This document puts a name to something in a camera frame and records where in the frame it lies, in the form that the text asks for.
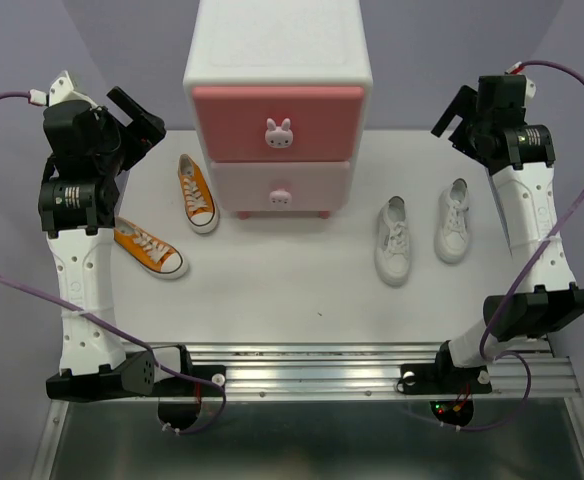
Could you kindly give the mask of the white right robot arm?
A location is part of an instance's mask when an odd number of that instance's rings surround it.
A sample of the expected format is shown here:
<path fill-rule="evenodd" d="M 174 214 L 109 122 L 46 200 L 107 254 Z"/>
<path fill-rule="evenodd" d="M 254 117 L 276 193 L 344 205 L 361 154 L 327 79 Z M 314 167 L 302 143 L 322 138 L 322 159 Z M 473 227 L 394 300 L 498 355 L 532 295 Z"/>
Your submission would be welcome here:
<path fill-rule="evenodd" d="M 487 366 L 525 340 L 557 332 L 584 314 L 584 288 L 568 264 L 554 203 L 555 152 L 549 129 L 525 120 L 535 86 L 521 74 L 482 76 L 462 86 L 432 129 L 453 118 L 453 147 L 488 171 L 513 263 L 504 295 L 484 300 L 482 318 L 444 342 L 433 361 L 404 364 L 396 384 L 406 395 L 491 392 Z"/>

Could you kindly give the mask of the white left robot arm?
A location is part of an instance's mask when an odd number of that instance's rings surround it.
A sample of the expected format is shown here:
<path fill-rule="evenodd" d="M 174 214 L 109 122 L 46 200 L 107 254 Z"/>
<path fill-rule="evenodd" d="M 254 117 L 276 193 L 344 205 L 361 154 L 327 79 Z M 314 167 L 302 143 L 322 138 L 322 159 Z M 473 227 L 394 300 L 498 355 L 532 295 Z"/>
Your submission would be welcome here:
<path fill-rule="evenodd" d="M 43 131 L 51 147 L 41 181 L 38 212 L 57 271 L 63 346 L 59 371 L 46 382 L 49 398 L 93 402 L 151 396 L 160 382 L 171 393 L 214 388 L 194 377 L 189 352 L 159 364 L 156 351 L 116 326 L 111 280 L 117 176 L 163 140 L 164 121 L 124 90 L 108 98 L 130 118 L 122 124 L 104 106 L 85 99 L 50 99 Z"/>

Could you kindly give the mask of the orange sneaker near arm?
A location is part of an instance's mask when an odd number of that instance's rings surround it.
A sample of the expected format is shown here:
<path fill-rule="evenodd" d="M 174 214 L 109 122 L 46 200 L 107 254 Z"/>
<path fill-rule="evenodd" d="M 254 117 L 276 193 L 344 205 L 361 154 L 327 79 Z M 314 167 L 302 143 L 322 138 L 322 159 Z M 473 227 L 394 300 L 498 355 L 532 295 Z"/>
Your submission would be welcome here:
<path fill-rule="evenodd" d="M 147 273 L 158 279 L 176 280 L 189 269 L 189 263 L 178 249 L 123 217 L 115 220 L 114 240 Z"/>

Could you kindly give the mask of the white sneaker one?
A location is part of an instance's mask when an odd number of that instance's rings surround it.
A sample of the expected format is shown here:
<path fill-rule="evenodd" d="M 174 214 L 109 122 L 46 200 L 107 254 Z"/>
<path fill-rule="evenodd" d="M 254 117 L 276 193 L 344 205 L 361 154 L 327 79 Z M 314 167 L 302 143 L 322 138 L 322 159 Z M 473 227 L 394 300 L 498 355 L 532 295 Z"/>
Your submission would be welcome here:
<path fill-rule="evenodd" d="M 391 197 L 381 208 L 377 220 L 374 263 L 381 280 L 400 287 L 411 267 L 410 232 L 404 200 Z"/>
<path fill-rule="evenodd" d="M 468 186 L 463 178 L 454 180 L 439 196 L 434 249 L 444 263 L 460 263 L 469 250 L 469 206 Z"/>

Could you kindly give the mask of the white plastic shoe cabinet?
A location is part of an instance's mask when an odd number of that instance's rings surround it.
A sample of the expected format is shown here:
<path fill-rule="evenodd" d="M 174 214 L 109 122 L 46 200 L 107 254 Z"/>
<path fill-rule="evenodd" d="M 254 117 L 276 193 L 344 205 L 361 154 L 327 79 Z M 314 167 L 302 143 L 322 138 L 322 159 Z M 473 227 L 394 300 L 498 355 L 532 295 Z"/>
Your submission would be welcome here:
<path fill-rule="evenodd" d="M 212 160 L 198 131 L 199 86 L 358 86 L 364 100 L 348 161 L 352 179 L 373 87 L 361 7 L 356 1 L 203 1 L 183 88 L 208 175 Z"/>

